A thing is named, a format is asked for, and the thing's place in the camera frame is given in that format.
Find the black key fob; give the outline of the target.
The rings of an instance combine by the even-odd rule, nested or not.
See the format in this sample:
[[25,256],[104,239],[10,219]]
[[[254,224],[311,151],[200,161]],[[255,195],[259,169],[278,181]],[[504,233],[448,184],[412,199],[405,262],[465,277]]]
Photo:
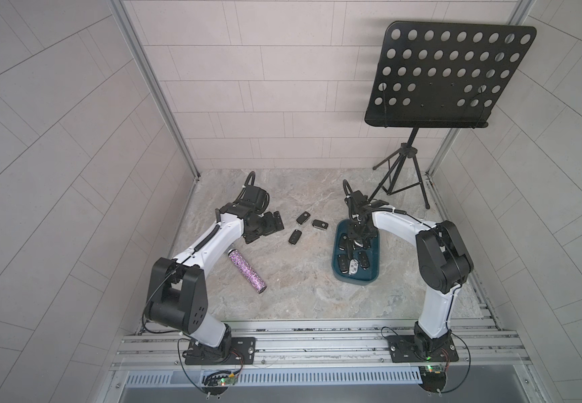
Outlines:
[[341,274],[347,275],[350,269],[351,259],[346,254],[337,255],[338,270]]
[[321,230],[327,230],[329,228],[328,223],[321,221],[321,220],[317,220],[317,219],[312,221],[312,226],[314,228],[321,229]]
[[370,260],[369,257],[367,255],[367,253],[365,251],[361,251],[359,253],[359,263],[360,266],[364,269],[367,270],[370,268],[371,264],[370,264]]
[[340,251],[346,251],[348,248],[348,237],[344,233],[339,238],[338,248]]
[[294,230],[294,231],[292,232],[292,234],[290,235],[290,237],[289,237],[289,239],[288,239],[288,242],[289,242],[291,245],[296,245],[296,244],[299,242],[300,238],[302,237],[302,234],[303,234],[303,233],[302,233],[302,231],[301,231],[301,230],[298,230],[298,229]]

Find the teal storage tray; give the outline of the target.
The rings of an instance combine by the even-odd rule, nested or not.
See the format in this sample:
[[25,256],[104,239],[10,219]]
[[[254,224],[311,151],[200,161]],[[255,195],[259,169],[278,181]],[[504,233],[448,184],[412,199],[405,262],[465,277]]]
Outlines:
[[[371,248],[368,250],[359,250],[353,247],[353,243],[348,238],[348,248],[346,251],[340,251],[338,248],[338,241],[340,236],[344,233],[348,237],[348,226],[351,221],[349,219],[342,220],[338,223],[336,227],[336,234],[334,240],[334,251],[332,254],[332,271],[336,279],[344,281],[346,283],[354,285],[367,285],[375,281],[378,278],[380,272],[380,235],[373,240],[371,243]],[[337,255],[346,254],[351,260],[357,260],[359,262],[359,253],[365,251],[370,260],[370,268],[364,270],[359,263],[358,272],[355,275],[343,275],[338,270]]]

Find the white key fob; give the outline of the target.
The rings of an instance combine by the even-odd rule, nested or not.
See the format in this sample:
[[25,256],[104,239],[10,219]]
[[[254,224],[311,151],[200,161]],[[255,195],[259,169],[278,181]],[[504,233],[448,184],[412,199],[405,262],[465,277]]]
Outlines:
[[359,269],[359,262],[357,260],[351,260],[349,263],[348,274],[355,275]]

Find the black VW key top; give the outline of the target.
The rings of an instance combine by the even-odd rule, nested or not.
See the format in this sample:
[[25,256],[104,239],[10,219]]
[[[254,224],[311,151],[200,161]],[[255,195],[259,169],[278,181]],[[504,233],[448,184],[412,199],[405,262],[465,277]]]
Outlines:
[[296,223],[298,225],[303,225],[304,223],[306,223],[309,220],[310,217],[311,217],[311,214],[309,212],[303,212],[297,217]]

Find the black key fob bottom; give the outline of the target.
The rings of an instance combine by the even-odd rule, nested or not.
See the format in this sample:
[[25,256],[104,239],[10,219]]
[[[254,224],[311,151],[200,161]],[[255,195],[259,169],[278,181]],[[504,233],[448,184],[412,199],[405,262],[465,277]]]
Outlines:
[[338,270],[341,274],[347,275],[350,269],[351,259],[346,254],[337,255]]

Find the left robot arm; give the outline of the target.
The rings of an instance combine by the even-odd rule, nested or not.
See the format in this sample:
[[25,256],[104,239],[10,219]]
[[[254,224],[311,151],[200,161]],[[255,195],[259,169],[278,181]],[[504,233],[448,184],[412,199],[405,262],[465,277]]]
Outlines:
[[192,246],[161,258],[151,270],[143,318],[171,327],[212,349],[230,342],[230,327],[208,309],[206,275],[239,238],[252,243],[284,229],[278,211],[259,213],[240,203],[215,211],[215,222]]

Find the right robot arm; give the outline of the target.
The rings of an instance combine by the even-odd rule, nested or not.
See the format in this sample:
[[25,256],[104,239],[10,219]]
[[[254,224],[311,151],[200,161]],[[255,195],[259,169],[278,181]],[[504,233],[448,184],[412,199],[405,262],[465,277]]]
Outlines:
[[450,343],[450,316],[460,289],[474,269],[472,258],[451,221],[434,223],[396,208],[351,213],[353,234],[362,242],[384,230],[417,250],[418,272],[427,285],[422,312],[414,325],[414,344],[422,357]]

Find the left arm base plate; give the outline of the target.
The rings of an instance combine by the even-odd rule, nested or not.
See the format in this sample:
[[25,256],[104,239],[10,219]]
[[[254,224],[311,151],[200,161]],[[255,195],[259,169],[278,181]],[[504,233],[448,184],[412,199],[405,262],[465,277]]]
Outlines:
[[232,338],[223,341],[219,347],[212,348],[191,341],[183,351],[186,365],[242,365],[253,364],[256,351],[256,338]]

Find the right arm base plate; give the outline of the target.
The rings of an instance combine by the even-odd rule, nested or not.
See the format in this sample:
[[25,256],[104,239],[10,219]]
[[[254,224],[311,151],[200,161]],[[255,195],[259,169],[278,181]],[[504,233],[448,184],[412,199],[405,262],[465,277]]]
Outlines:
[[393,363],[454,363],[459,361],[452,334],[438,339],[427,335],[385,336]]

